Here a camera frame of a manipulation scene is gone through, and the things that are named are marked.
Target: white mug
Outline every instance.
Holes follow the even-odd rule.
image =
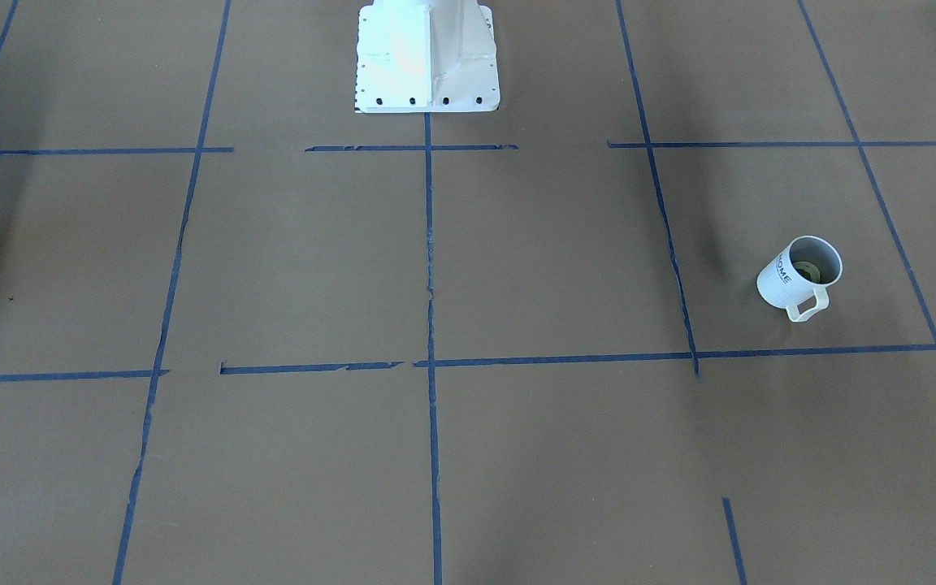
[[[826,288],[840,279],[843,260],[828,241],[800,236],[757,275],[757,290],[772,307],[786,310],[790,321],[802,323],[829,306]],[[800,305],[814,297],[814,307]]]

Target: printed text on mug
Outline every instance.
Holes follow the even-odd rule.
[[[788,275],[787,271],[782,267],[782,256],[782,254],[779,254],[779,260],[775,263],[775,267],[779,271],[779,278],[782,279],[782,282],[790,282],[790,275]]]

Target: brown floor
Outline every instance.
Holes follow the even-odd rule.
[[[936,584],[936,0],[365,3],[0,0],[0,584]]]

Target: mug handle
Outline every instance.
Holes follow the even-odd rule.
[[[814,307],[804,312],[796,305],[790,305],[786,308],[786,314],[790,315],[790,321],[794,323],[803,323],[811,318],[811,315],[823,310],[829,306],[829,293],[824,288],[814,289]]]

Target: mug rim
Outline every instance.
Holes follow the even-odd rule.
[[[833,256],[836,257],[837,266],[840,266],[840,270],[837,271],[836,273],[836,278],[834,278],[831,282],[811,282],[807,280],[806,278],[804,280],[806,280],[807,282],[809,282],[809,284],[812,284],[814,286],[830,286],[832,284],[836,284],[836,282],[839,281],[840,277],[843,276],[843,258],[840,257],[840,252],[837,251],[835,245],[830,244],[829,241],[825,240],[825,238],[818,237],[818,236],[797,236],[794,238],[793,241],[791,241],[790,245],[786,246],[787,258],[790,257],[790,254],[792,252],[792,247],[794,247],[794,244],[798,243],[798,241],[801,241],[801,240],[820,241],[820,243],[822,243],[826,248],[831,249],[831,251],[833,252]]]

